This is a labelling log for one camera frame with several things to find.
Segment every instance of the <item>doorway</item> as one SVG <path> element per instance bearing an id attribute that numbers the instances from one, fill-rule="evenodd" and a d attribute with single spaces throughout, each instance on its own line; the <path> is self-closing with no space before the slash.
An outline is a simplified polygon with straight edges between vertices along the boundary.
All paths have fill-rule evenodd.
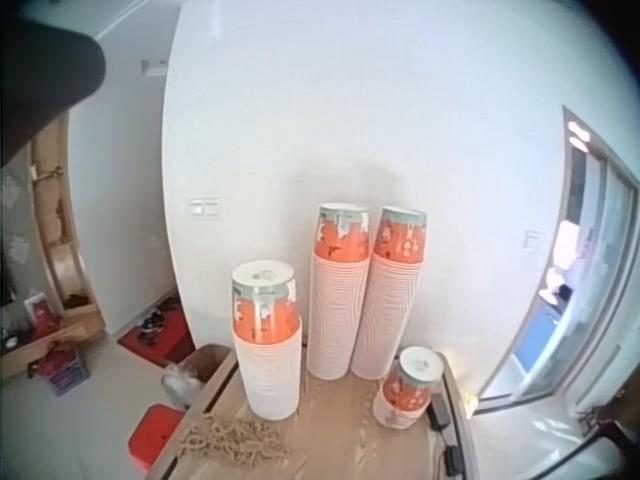
<path id="1" fill-rule="evenodd" d="M 638 183 L 606 144 L 565 110 L 567 179 L 547 269 L 478 413 L 556 393 L 597 347 L 637 243 Z"/>

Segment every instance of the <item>white wall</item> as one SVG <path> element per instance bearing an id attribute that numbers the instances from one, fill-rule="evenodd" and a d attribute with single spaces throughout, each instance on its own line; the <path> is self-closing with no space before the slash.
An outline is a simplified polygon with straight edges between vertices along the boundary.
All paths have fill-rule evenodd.
<path id="1" fill-rule="evenodd" d="M 564 172 L 562 106 L 640 176 L 640 100 L 579 13 L 525 0 L 193 1 L 174 40 L 165 210 L 196 343 L 230 341 L 231 269 L 291 262 L 306 314 L 323 201 L 429 214 L 405 343 L 478 391 L 541 278 Z M 222 197 L 220 221 L 188 201 Z M 525 230 L 541 232 L 535 251 Z"/>
<path id="2" fill-rule="evenodd" d="M 162 195 L 166 78 L 143 76 L 141 61 L 169 58 L 179 8 L 77 3 L 40 3 L 31 14 L 93 35 L 106 57 L 103 85 L 71 110 L 69 180 L 80 255 L 115 333 L 175 287 Z"/>

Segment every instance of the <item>glass door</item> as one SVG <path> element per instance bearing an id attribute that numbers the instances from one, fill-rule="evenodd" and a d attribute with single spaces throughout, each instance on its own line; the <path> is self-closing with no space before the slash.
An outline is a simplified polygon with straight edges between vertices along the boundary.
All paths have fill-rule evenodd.
<path id="1" fill-rule="evenodd" d="M 621 266 L 628 253 L 634 221 L 636 191 L 609 163 L 587 156 L 585 200 L 594 183 L 589 182 L 589 168 L 597 162 L 604 173 L 600 185 L 604 195 L 597 210 L 595 225 L 578 233 L 578 252 L 571 275 L 565 280 L 575 283 L 572 295 L 549 342 L 525 375 L 511 400 L 519 400 L 553 392 L 570 370 L 585 346 L 593 339 L 601 322 L 606 321 L 606 308 L 620 283 Z M 593 202 L 583 202 L 580 224 L 593 224 Z M 580 243 L 580 238 L 588 241 Z"/>

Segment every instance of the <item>white floor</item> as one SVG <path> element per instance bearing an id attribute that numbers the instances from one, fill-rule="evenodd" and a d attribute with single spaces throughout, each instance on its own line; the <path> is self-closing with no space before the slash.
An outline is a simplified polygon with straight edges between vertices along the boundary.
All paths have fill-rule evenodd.
<path id="1" fill-rule="evenodd" d="M 481 480 L 531 478 L 582 440 L 578 423 L 569 417 L 561 397 L 475 416 L 471 429 Z M 594 478 L 618 462 L 615 449 L 603 441 L 553 478 Z"/>
<path id="2" fill-rule="evenodd" d="M 498 397 L 500 395 L 511 395 L 520 386 L 524 379 L 524 370 L 518 364 L 518 360 L 511 355 L 509 360 L 500 369 L 500 372 L 493 379 L 489 388 L 484 392 L 482 398 Z"/>
<path id="3" fill-rule="evenodd" d="M 85 352 L 91 378 L 62 397 L 41 379 L 2 384 L 2 457 L 16 479 L 136 480 L 127 441 L 146 409 L 170 405 L 162 369 L 113 340 Z"/>

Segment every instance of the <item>door frame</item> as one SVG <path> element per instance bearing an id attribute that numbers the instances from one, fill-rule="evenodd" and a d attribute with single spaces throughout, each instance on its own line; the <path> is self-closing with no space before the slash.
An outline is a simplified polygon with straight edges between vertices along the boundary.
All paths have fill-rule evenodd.
<path id="1" fill-rule="evenodd" d="M 640 221 L 638 219 L 638 214 L 640 214 L 640 180 L 631 172 L 631 170 L 622 162 L 620 157 L 613 151 L 613 149 L 584 121 L 582 121 L 577 115 L 571 112 L 566 106 L 562 107 L 563 111 L 563 131 L 564 131 L 564 143 L 565 143 L 565 168 L 564 168 L 564 182 L 563 182 L 563 190 L 562 197 L 560 201 L 560 208 L 558 210 L 558 219 L 556 221 L 556 228 L 553 233 L 553 238 L 556 239 L 558 237 L 560 223 L 565 218 L 565 214 L 567 211 L 568 203 L 569 203 L 569 192 L 571 187 L 571 166 L 572 166 L 572 153 L 571 149 L 574 148 L 571 142 L 569 141 L 572 133 L 568 129 L 569 122 L 575 122 L 581 126 L 581 128 L 588 131 L 591 135 L 591 140 L 589 142 L 589 153 L 596 157 L 600 161 L 606 161 L 607 164 L 611 165 L 614 170 L 624 178 L 634 189 L 635 189 L 635 201 L 632 204 L 632 225 L 630 226 L 630 231 L 633 232 L 631 235 L 628 235 L 627 241 L 624 246 L 624 251 L 628 252 L 626 261 L 622 265 L 622 268 L 618 270 L 616 276 L 614 278 L 614 287 L 613 290 L 605 302 L 603 306 L 601 315 L 603 320 L 599 320 L 597 322 L 594 331 L 591 332 L 589 338 L 587 339 L 585 348 L 578 354 L 578 357 L 574 359 L 572 362 L 573 365 L 569 368 L 569 370 L 561 377 L 560 381 L 554 387 L 554 389 L 546 394 L 534 394 L 531 397 L 523 397 L 517 400 L 512 398 L 512 394 L 509 395 L 500 395 L 499 397 L 489 397 L 482 398 L 484 392 L 487 391 L 491 383 L 498 376 L 502 368 L 509 361 L 510 356 L 515 352 L 519 342 L 522 340 L 524 334 L 529 327 L 529 323 L 533 319 L 534 309 L 536 308 L 536 296 L 538 295 L 538 291 L 544 288 L 546 284 L 546 272 L 547 269 L 553 266 L 553 249 L 549 252 L 548 261 L 543 268 L 540 281 L 535 289 L 533 294 L 533 298 L 527 309 L 525 314 L 525 319 L 518 328 L 516 335 L 514 336 L 513 341 L 511 342 L 509 348 L 503 355 L 502 359 L 498 363 L 497 367 L 493 371 L 493 373 L 489 376 L 487 381 L 484 383 L 482 388 L 478 392 L 478 412 L 482 411 L 494 411 L 495 409 L 509 408 L 511 406 L 522 405 L 525 403 L 541 400 L 543 398 L 549 397 L 551 395 L 562 393 L 566 391 L 568 386 L 575 380 L 575 378 L 579 375 L 581 370 L 584 368 L 586 363 L 589 361 L 593 352 L 597 348 L 600 343 L 600 340 L 604 336 L 607 328 L 609 327 L 613 317 L 616 314 L 618 305 L 620 303 L 620 299 L 622 294 L 626 291 L 627 285 L 629 283 L 630 271 L 633 264 L 636 262 L 638 257 L 638 251 L 640 249 Z"/>

